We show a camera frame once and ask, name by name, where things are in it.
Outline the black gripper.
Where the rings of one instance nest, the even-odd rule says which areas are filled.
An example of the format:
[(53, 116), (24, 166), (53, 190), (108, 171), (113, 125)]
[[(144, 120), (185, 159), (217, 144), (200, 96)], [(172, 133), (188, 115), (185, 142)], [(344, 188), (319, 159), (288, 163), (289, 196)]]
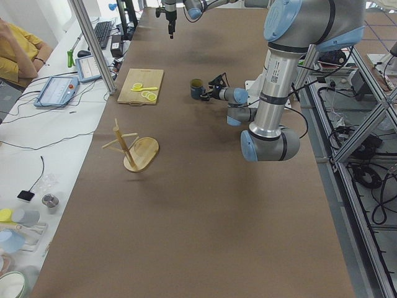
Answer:
[(212, 90), (212, 91), (204, 92), (203, 94), (200, 95), (201, 101), (209, 101), (210, 99), (220, 100), (219, 92)]
[(176, 0), (164, 0), (163, 1), (165, 8), (166, 19), (169, 22), (168, 31), (169, 38), (174, 38), (174, 26), (177, 19), (177, 7)]

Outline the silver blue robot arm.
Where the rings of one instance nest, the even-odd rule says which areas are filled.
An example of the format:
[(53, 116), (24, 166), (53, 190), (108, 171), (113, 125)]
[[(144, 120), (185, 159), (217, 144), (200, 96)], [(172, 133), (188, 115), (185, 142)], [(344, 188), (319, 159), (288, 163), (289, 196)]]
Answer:
[(189, 22), (197, 22), (202, 17), (204, 12), (219, 6), (223, 6), (235, 2), (236, 1), (229, 1), (229, 0), (161, 1), (161, 5), (157, 7), (155, 10), (155, 16), (159, 18), (161, 14), (165, 15), (165, 18), (168, 21), (167, 30), (168, 30), (169, 38), (173, 39), (174, 33), (176, 31), (177, 3), (181, 3), (183, 5), (185, 18)]
[(275, 1), (264, 24), (267, 64), (255, 114), (243, 104), (247, 91), (214, 87), (211, 97), (228, 101), (236, 112), (228, 114), (229, 124), (249, 119), (241, 133), (241, 151), (247, 161), (283, 161), (296, 155), (298, 135), (280, 124), (298, 61), (310, 45), (320, 52), (350, 47), (364, 34), (364, 1)]

